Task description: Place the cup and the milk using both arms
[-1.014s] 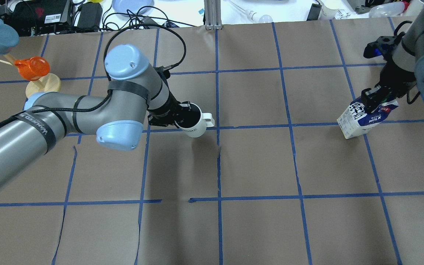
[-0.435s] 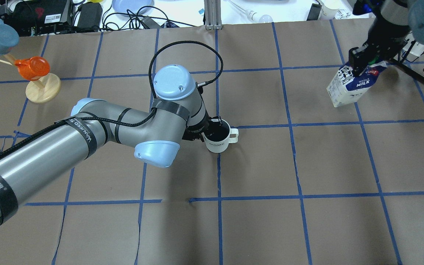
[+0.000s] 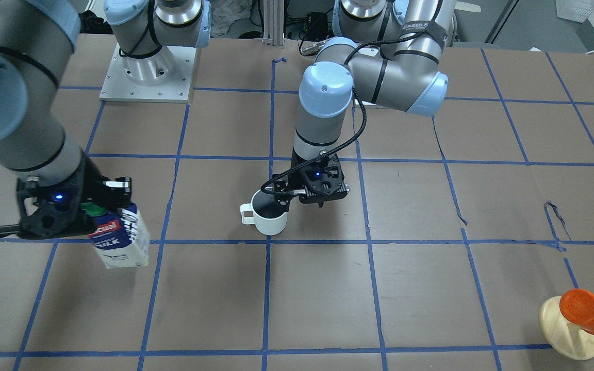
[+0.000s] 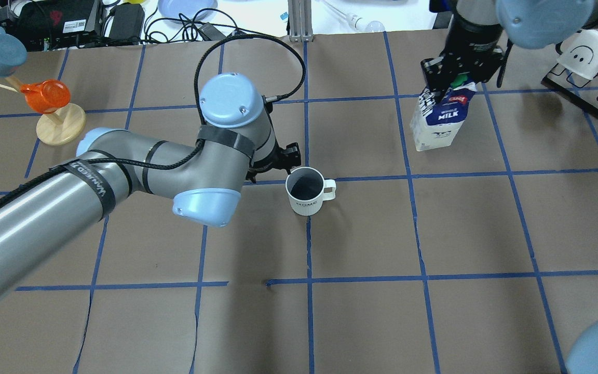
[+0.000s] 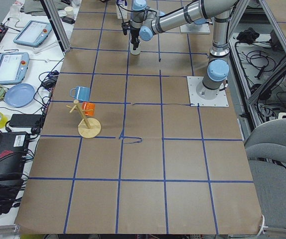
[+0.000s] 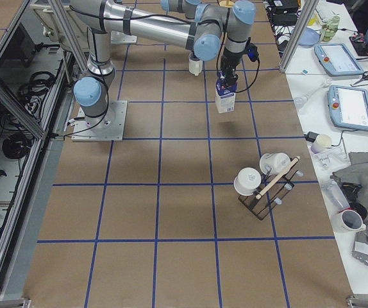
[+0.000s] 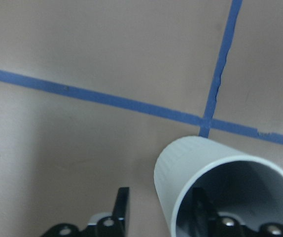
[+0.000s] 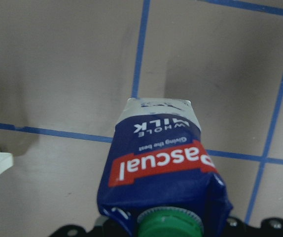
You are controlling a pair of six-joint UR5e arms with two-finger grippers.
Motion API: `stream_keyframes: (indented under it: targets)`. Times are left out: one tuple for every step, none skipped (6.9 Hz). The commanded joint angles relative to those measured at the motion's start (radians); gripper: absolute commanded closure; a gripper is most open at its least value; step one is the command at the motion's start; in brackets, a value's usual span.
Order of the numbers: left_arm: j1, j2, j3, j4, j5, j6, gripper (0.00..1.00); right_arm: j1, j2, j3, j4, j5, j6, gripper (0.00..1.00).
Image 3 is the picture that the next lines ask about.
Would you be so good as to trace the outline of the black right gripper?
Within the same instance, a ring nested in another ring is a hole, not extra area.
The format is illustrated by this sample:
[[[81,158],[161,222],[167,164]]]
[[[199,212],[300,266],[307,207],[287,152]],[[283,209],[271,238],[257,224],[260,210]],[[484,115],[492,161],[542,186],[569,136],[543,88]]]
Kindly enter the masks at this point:
[[[28,240],[87,235],[96,229],[81,204],[93,204],[115,211],[127,208],[132,197],[132,178],[111,180],[82,154],[76,171],[64,181],[42,187],[17,180],[16,201],[20,221],[0,226],[0,238],[18,235]]]

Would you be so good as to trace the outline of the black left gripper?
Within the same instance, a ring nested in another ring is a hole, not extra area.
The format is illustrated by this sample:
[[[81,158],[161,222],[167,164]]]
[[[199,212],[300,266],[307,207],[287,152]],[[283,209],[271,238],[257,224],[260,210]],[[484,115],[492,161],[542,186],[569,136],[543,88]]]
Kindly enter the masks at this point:
[[[337,154],[274,181],[272,190],[274,200],[285,213],[288,213],[294,197],[302,204],[318,204],[323,208],[325,202],[343,199],[349,194]]]

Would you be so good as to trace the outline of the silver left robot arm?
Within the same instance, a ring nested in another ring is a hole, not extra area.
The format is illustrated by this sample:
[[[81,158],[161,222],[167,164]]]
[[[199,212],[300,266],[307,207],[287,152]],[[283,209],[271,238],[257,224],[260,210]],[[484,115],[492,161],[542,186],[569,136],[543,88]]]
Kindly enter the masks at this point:
[[[299,87],[291,168],[261,186],[281,211],[299,198],[322,205],[347,196],[337,153],[348,107],[357,101],[434,115],[447,92],[439,59],[455,1],[337,1],[335,37],[322,45]]]

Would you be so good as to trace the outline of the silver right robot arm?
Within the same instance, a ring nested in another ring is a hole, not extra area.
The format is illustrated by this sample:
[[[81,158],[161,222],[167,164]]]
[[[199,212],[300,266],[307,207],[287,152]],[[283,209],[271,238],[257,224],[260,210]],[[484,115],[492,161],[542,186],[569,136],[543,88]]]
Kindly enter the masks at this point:
[[[105,100],[184,102],[196,48],[210,41],[208,1],[106,1],[118,43]],[[81,29],[68,1],[0,1],[0,165],[17,177],[20,220],[0,238],[28,240],[92,234],[86,204],[129,207],[130,178],[101,175],[52,116],[51,105]]]

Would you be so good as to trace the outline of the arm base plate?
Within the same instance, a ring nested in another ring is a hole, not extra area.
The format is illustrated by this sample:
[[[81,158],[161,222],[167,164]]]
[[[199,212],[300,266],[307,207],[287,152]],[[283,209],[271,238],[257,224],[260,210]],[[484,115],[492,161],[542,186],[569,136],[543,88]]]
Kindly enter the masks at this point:
[[[113,52],[100,99],[111,102],[188,103],[193,86],[193,47],[165,46],[146,59],[121,57]]]

